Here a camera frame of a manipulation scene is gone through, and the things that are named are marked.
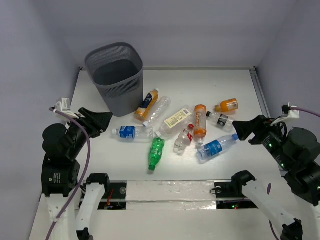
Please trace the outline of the clear bottle blue label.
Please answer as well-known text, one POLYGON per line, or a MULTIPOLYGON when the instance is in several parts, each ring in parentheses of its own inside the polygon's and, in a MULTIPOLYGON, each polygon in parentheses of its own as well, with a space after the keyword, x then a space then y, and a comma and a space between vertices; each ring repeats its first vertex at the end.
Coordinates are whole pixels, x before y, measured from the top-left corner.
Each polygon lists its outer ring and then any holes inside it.
POLYGON ((123 125, 111 131, 114 136, 120 139, 149 141, 154 138, 152 127, 123 125))

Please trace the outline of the green plastic bottle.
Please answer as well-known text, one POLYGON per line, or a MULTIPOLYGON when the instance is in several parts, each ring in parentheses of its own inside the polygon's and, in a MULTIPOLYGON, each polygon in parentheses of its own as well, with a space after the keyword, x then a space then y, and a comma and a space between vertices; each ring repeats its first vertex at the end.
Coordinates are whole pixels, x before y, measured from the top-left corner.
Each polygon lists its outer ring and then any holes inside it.
POLYGON ((148 170, 149 171, 154 171, 160 162, 162 155, 163 155, 163 149, 165 146, 165 140, 156 137, 153 139, 149 155, 148 155, 148 170))

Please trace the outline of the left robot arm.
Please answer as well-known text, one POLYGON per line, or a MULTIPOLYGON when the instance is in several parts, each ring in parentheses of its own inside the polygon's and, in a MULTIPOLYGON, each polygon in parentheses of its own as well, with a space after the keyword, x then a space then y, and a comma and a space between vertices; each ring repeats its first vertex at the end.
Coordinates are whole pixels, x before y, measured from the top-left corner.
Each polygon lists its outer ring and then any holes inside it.
POLYGON ((42 133, 45 152, 41 172, 42 194, 51 226, 47 240, 92 240, 94 214, 111 191, 107 173, 86 177, 91 158, 91 139, 106 132, 112 112, 80 108, 75 114, 51 107, 69 127, 52 124, 42 133))

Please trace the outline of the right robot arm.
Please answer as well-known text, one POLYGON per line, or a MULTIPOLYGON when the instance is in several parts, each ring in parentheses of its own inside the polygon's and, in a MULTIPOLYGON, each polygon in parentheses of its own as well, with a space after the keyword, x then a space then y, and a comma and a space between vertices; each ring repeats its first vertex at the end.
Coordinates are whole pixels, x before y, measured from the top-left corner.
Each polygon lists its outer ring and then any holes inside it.
POLYGON ((286 122, 298 119, 299 114, 288 113, 278 118, 259 115, 250 121, 234 121, 240 141, 262 145, 286 174, 284 180, 296 197, 301 218, 296 218, 278 205, 259 186, 257 178, 248 170, 231 177, 228 190, 235 196, 250 199, 280 233, 282 240, 318 240, 320 238, 320 154, 317 137, 304 128, 288 130, 286 122))

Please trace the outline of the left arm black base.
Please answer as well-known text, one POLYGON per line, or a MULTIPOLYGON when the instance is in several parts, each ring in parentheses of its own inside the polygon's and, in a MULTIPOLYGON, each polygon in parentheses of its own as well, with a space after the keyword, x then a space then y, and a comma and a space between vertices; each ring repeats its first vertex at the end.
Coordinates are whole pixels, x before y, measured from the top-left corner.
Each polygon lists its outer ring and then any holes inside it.
POLYGON ((106 188, 100 200, 98 210, 125 210, 126 209, 127 182, 112 181, 106 188))

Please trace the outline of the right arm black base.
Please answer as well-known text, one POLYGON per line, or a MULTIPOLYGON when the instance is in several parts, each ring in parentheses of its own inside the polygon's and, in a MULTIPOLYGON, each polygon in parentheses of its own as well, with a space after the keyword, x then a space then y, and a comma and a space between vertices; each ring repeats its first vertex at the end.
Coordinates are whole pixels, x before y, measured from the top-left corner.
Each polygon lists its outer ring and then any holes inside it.
POLYGON ((218 181, 209 191, 215 197, 218 210, 244 210, 258 207, 230 181, 218 181))

